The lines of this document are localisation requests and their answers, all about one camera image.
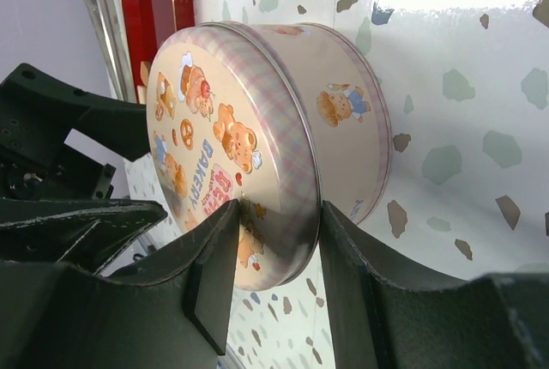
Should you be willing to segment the round metal tin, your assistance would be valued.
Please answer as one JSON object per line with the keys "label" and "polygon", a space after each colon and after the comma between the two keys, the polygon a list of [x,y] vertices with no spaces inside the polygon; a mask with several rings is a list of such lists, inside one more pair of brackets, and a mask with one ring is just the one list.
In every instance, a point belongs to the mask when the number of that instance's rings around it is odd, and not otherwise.
{"label": "round metal tin", "polygon": [[390,166],[390,121],[371,67],[324,25],[257,25],[251,32],[305,114],[323,199],[360,223],[380,200]]}

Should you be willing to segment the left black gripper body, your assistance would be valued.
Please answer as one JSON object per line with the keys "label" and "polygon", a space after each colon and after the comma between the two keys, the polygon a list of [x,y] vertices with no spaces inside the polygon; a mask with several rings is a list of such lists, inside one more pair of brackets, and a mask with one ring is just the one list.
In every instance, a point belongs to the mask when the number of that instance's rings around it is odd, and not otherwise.
{"label": "left black gripper body", "polygon": [[108,199],[116,168],[64,143],[64,136],[1,129],[1,196],[38,201]]}

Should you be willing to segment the red rectangular tray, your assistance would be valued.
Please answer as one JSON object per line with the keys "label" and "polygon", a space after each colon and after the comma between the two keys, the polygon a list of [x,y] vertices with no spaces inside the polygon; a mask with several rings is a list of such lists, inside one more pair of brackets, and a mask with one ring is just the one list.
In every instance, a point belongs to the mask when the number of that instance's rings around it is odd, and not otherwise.
{"label": "red rectangular tray", "polygon": [[193,0],[121,0],[134,79],[136,102],[146,102],[139,76],[141,61],[152,63],[161,44],[173,33],[195,25]]}

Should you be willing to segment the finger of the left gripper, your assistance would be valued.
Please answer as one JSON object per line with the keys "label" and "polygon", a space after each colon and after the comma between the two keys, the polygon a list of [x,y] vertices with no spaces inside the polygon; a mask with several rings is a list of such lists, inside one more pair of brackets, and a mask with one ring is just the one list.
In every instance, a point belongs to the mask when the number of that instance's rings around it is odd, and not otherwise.
{"label": "finger of the left gripper", "polygon": [[64,140],[77,130],[131,161],[149,152],[144,105],[86,92],[25,63],[1,83],[2,128]]}
{"label": "finger of the left gripper", "polygon": [[3,198],[1,259],[67,262],[98,274],[166,217],[154,201]]}

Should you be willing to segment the tan rounded square chocolate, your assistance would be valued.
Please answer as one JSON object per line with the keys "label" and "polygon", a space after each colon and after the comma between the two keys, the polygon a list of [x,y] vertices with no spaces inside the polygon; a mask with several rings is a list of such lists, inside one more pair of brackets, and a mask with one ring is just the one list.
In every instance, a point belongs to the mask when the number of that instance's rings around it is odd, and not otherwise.
{"label": "tan rounded square chocolate", "polygon": [[142,83],[143,87],[146,87],[148,85],[150,69],[151,69],[151,63],[150,62],[141,61],[140,69],[139,69],[139,76],[140,76],[141,83]]}

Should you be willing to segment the metal tweezers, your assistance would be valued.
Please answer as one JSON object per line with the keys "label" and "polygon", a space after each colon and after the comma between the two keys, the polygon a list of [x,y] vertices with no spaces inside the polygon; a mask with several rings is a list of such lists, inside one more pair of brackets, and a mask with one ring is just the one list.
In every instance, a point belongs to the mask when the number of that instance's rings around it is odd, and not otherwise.
{"label": "metal tweezers", "polygon": [[113,93],[119,100],[135,103],[136,91],[121,0],[82,1],[99,41]]}

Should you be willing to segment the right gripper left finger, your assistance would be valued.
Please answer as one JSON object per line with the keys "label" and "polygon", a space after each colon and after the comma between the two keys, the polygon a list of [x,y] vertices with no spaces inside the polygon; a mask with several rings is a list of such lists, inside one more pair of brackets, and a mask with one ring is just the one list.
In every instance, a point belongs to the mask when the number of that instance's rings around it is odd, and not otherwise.
{"label": "right gripper left finger", "polygon": [[1,259],[4,368],[214,368],[226,352],[238,239],[231,200],[109,276]]}

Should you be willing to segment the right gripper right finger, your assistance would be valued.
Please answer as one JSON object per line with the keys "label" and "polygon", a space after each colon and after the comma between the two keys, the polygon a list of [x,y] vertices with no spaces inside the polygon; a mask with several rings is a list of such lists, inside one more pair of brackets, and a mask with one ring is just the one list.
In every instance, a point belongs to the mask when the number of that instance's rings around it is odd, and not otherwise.
{"label": "right gripper right finger", "polygon": [[547,367],[547,274],[464,281],[403,256],[330,202],[319,248],[337,367]]}

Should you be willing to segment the round metal tin lid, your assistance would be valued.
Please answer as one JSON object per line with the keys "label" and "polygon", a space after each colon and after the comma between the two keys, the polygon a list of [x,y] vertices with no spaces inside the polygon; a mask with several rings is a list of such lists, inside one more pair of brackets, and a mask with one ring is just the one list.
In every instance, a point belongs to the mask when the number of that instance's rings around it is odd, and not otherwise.
{"label": "round metal tin lid", "polygon": [[237,200],[236,287],[290,282],[317,242],[317,163],[297,97],[267,48],[235,22],[177,31],[160,46],[147,89],[155,170],[189,232]]}

